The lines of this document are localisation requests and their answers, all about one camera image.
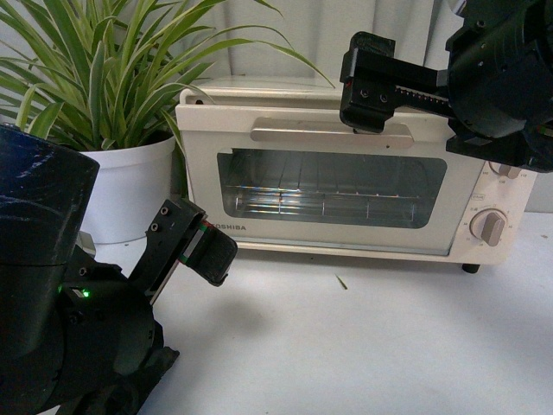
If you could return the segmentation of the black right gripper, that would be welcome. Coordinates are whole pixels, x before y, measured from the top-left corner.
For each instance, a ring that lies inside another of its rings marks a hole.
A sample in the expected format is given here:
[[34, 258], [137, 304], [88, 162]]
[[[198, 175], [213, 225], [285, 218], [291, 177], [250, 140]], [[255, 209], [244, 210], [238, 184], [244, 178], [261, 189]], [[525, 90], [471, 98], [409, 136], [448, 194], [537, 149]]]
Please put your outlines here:
[[[552, 170], [552, 3], [468, 1], [464, 23], [446, 44], [452, 112], [446, 150], [535, 172]], [[395, 42], [357, 32], [340, 70], [340, 120], [380, 133], [393, 115], [384, 58]]]

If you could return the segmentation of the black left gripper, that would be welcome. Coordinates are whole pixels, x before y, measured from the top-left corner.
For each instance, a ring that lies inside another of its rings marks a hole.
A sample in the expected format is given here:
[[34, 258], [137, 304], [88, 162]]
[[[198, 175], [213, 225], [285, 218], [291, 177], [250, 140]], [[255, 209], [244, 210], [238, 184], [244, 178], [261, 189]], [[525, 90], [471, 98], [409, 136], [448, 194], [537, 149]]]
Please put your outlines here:
[[61, 286], [62, 367], [44, 410], [59, 414], [136, 414], [178, 352], [165, 346], [153, 302], [178, 261], [221, 286], [237, 243], [206, 222], [189, 201], [165, 201], [146, 235], [132, 273], [100, 263], [82, 247], [73, 251]]

